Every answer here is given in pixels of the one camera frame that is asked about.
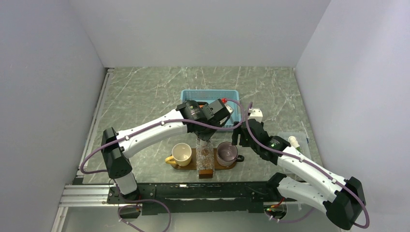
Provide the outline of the light blue plastic basket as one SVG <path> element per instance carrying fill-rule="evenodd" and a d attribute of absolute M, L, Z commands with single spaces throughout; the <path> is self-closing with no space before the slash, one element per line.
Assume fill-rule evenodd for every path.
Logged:
<path fill-rule="evenodd" d="M 211 103 L 216 99 L 228 98 L 239 102 L 239 92 L 237 90 L 228 89 L 185 89 L 181 91 L 180 99 L 182 102 L 186 100 L 194 100 L 197 102 Z M 230 119 L 223 126 L 224 128 L 231 128 L 235 122 L 242 119 L 240 107 L 229 101 L 228 105 L 234 110 Z"/>

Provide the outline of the mauve ceramic cup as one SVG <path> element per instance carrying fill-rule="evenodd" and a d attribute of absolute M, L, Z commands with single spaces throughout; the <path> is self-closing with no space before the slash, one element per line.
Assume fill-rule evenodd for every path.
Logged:
<path fill-rule="evenodd" d="M 223 167 L 229 167 L 236 162 L 243 162 L 245 157 L 239 155 L 238 149 L 231 142 L 222 142 L 217 147 L 217 162 Z"/>

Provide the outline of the yellow ceramic mug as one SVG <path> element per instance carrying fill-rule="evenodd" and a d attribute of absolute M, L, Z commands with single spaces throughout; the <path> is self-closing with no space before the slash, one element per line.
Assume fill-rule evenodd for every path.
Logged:
<path fill-rule="evenodd" d="M 178 143 L 172 148 L 171 156 L 165 159 L 165 163 L 184 167 L 189 165 L 191 158 L 192 148 L 186 143 Z"/>

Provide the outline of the clear holder with brown ends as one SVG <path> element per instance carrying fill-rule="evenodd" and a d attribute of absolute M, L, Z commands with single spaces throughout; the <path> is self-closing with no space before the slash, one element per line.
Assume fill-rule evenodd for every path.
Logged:
<path fill-rule="evenodd" d="M 210 179 L 213 177 L 215 170 L 214 151 L 209 143 L 206 147 L 199 147 L 197 145 L 196 169 L 199 179 Z"/>

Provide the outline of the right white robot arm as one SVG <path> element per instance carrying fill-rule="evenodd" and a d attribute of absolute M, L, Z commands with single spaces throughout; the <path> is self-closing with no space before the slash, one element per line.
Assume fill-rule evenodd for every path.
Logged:
<path fill-rule="evenodd" d="M 273 201 L 291 198 L 312 206 L 326 214 L 343 230 L 353 226 L 367 229 L 369 213 L 361 181 L 337 175 L 299 152 L 279 136 L 270 136 L 262 122 L 248 119 L 235 122 L 232 143 L 250 147 L 263 160 L 284 167 L 306 183 L 298 184 L 285 174 L 276 173 L 267 182 L 266 194 Z"/>

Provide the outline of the brown oval wooden tray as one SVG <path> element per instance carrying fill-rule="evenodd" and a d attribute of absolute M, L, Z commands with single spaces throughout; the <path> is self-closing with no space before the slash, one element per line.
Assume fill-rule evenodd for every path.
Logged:
<path fill-rule="evenodd" d="M 191 161 L 186 166 L 177 165 L 172 157 L 169 157 L 170 160 L 168 164 L 170 164 L 174 169 L 177 170 L 229 170 L 236 166 L 236 161 L 234 161 L 229 166 L 223 166 L 218 163 L 217 160 L 217 149 L 213 149 L 213 155 L 211 157 L 210 151 L 207 150 L 207 155 L 197 155 L 196 148 L 191 149 Z"/>

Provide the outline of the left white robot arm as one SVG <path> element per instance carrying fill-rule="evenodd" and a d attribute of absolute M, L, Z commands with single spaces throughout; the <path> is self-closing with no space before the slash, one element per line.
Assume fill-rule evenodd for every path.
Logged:
<path fill-rule="evenodd" d="M 187 100 L 164 116 L 141 126 L 122 131 L 106 129 L 102 156 L 109 178 L 119 187 L 120 197 L 132 203 L 139 196 L 129 161 L 132 156 L 157 142 L 185 133 L 194 133 L 199 144 L 206 145 L 217 130 L 225 128 L 233 112 L 226 100 L 217 99 L 203 105 Z"/>

